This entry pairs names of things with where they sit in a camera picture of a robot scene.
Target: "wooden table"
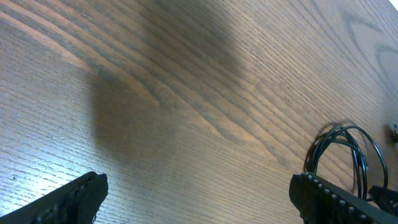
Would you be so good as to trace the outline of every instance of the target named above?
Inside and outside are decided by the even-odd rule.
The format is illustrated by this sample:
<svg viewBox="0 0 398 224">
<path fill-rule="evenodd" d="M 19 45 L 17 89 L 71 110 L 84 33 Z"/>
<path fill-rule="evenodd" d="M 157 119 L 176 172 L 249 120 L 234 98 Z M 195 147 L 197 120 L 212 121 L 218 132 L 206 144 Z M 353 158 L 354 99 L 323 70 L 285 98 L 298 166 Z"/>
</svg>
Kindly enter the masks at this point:
<svg viewBox="0 0 398 224">
<path fill-rule="evenodd" d="M 97 223 L 302 223 L 290 178 L 339 121 L 396 189 L 397 61 L 388 0 L 0 0 L 0 215 L 93 170 Z M 319 174 L 350 190 L 349 149 Z"/>
</svg>

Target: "wood grain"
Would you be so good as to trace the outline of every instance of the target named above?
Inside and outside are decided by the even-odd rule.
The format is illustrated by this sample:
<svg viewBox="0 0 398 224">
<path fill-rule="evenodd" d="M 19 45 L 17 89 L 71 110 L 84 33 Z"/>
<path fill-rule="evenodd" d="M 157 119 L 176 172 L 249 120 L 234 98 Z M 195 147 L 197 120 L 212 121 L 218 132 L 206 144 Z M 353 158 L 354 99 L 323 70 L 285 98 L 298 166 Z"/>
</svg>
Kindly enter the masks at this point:
<svg viewBox="0 0 398 224">
<path fill-rule="evenodd" d="M 0 0 L 0 215 L 93 170 L 98 223 L 301 223 L 290 178 L 339 121 L 397 189 L 397 61 L 388 0 Z"/>
</svg>

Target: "black wire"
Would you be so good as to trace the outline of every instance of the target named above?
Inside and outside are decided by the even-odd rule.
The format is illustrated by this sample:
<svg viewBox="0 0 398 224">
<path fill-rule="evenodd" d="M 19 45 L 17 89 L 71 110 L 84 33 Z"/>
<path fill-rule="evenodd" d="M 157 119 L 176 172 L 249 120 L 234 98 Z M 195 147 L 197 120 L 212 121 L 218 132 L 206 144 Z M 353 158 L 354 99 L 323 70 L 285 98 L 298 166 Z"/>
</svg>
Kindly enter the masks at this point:
<svg viewBox="0 0 398 224">
<path fill-rule="evenodd" d="M 357 129 L 362 134 L 364 134 L 365 137 L 372 144 L 374 150 L 376 151 L 377 156 L 379 157 L 379 160 L 380 160 L 382 168 L 383 168 L 383 173 L 384 173 L 383 188 L 387 189 L 388 173 L 387 173 L 387 166 L 386 166 L 386 163 L 384 162 L 383 156 L 381 155 L 379 148 L 377 147 L 377 145 L 373 141 L 373 139 L 370 137 L 370 135 L 368 133 L 366 133 L 366 131 L 364 131 L 362 128 L 357 127 L 357 126 L 346 126 L 346 127 L 336 126 L 336 127 L 332 128 L 325 135 L 324 138 L 321 138 L 317 142 L 317 145 L 315 146 L 313 154 L 310 155 L 310 158 L 308 160 L 308 171 L 313 172 L 314 174 L 317 173 L 319 159 L 330 144 L 336 143 L 336 144 L 342 144 L 344 146 L 348 146 L 351 149 L 351 155 L 353 157 L 353 169 L 354 169 L 354 173 L 356 174 L 356 181 L 357 181 L 357 185 L 358 185 L 358 198 L 361 198 L 362 200 L 370 202 L 371 199 L 366 198 L 367 194 L 368 194 L 368 177 L 366 175 L 366 172 L 368 170 L 368 163 L 366 162 L 366 157 L 362 153 L 362 150 L 359 147 L 358 143 L 355 141 L 354 137 L 352 137 L 352 135 L 348 132 L 349 129 Z"/>
</svg>

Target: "wood plank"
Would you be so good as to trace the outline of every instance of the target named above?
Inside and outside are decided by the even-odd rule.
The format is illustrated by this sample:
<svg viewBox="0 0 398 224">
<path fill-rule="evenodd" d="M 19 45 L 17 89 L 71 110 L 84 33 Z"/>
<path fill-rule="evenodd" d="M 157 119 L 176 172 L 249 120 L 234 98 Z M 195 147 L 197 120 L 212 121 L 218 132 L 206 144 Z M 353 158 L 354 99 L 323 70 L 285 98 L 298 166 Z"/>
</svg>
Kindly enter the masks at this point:
<svg viewBox="0 0 398 224">
<path fill-rule="evenodd" d="M 94 170 L 98 223 L 300 223 L 290 178 L 339 121 L 398 189 L 397 24 L 387 0 L 0 0 L 0 215 Z M 319 174 L 352 190 L 349 150 Z"/>
</svg>

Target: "brown wood tabletop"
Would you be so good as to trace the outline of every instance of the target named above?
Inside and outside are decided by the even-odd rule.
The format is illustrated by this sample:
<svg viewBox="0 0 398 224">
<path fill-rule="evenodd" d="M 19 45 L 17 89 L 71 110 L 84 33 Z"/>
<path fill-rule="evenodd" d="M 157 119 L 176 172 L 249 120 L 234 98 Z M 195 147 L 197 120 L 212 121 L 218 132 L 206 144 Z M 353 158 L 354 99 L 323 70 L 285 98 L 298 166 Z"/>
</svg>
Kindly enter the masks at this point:
<svg viewBox="0 0 398 224">
<path fill-rule="evenodd" d="M 302 223 L 290 178 L 340 121 L 397 189 L 397 62 L 388 0 L 0 0 L 0 216 L 93 170 L 96 223 Z M 352 191 L 349 149 L 318 173 Z"/>
</svg>

